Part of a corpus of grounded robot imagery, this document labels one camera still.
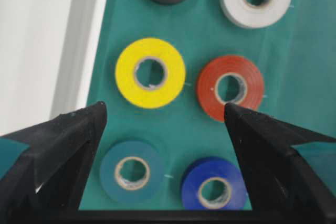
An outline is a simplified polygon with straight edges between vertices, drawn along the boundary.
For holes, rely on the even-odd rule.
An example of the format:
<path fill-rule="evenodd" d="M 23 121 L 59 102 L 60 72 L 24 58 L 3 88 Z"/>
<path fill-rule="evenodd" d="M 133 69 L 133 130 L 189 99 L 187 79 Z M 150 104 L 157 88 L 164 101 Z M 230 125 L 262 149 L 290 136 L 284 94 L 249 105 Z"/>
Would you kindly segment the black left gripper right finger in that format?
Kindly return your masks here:
<path fill-rule="evenodd" d="M 228 103 L 225 125 L 252 210 L 236 212 L 237 223 L 335 223 L 335 195 L 296 146 L 314 149 L 326 167 L 335 138 Z"/>

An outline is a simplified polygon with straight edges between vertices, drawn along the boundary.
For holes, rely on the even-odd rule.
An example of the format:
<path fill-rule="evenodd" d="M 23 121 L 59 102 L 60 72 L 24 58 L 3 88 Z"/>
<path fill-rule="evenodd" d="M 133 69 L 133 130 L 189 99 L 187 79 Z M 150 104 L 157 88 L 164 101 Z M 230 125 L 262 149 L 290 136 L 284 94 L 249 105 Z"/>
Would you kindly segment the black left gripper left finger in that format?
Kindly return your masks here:
<path fill-rule="evenodd" d="M 106 124 L 99 101 L 3 135 L 25 150 L 1 176 L 1 223 L 31 211 L 78 210 Z"/>

